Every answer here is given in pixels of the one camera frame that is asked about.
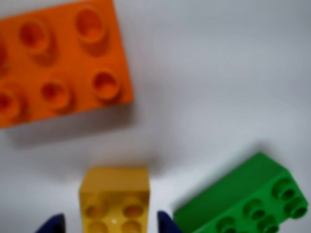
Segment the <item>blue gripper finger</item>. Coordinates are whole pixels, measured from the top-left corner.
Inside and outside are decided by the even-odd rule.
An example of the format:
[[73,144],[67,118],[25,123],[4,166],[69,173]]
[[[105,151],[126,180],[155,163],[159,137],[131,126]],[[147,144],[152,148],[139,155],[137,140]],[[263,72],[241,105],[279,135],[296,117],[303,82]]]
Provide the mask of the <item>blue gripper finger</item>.
[[157,222],[159,233],[181,233],[172,218],[164,211],[157,212]]
[[36,233],[65,233],[65,232],[66,232],[66,221],[64,214],[53,215],[36,230]]

